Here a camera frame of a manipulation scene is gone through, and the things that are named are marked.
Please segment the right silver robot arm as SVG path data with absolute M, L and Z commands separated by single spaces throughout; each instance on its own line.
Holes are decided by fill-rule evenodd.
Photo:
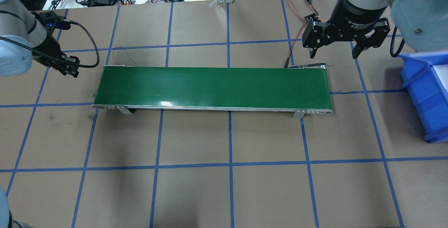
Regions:
M 302 45 L 314 58 L 320 47 L 354 41 L 352 57 L 357 58 L 364 50 L 379 48 L 390 32 L 390 22 L 382 16 L 387 8 L 393 35 L 402 35 L 400 48 L 405 43 L 419 52 L 447 48 L 447 0 L 338 0 L 328 21 L 307 22 Z

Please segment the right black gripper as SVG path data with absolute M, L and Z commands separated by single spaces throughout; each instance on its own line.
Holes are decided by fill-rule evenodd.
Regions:
M 379 48 L 391 31 L 387 18 L 380 18 L 371 24 L 359 24 L 352 21 L 322 22 L 320 17 L 307 23 L 307 27 L 301 36 L 302 45 L 309 49 L 309 57 L 314 58 L 320 47 L 328 46 L 333 42 L 352 42 L 356 45 L 352 49 L 352 58 L 369 48 Z

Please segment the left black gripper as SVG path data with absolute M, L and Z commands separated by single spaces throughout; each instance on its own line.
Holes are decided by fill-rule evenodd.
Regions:
M 35 47 L 37 51 L 47 54 L 51 57 L 72 62 L 74 64 L 61 63 L 58 61 L 53 61 L 41 54 L 33 53 L 33 59 L 38 63 L 44 65 L 48 68 L 53 68 L 59 71 L 62 75 L 70 75 L 73 78 L 77 78 L 79 75 L 79 58 L 74 56 L 67 56 L 61 51 L 59 43 L 50 35 L 46 40 Z

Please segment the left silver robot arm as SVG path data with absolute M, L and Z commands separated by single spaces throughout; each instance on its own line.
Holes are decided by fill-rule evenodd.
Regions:
M 32 61 L 62 75 L 78 76 L 79 58 L 64 54 L 53 36 L 56 29 L 70 29 L 65 17 L 29 11 L 20 0 L 0 0 L 0 13 L 1 76 L 21 75 Z

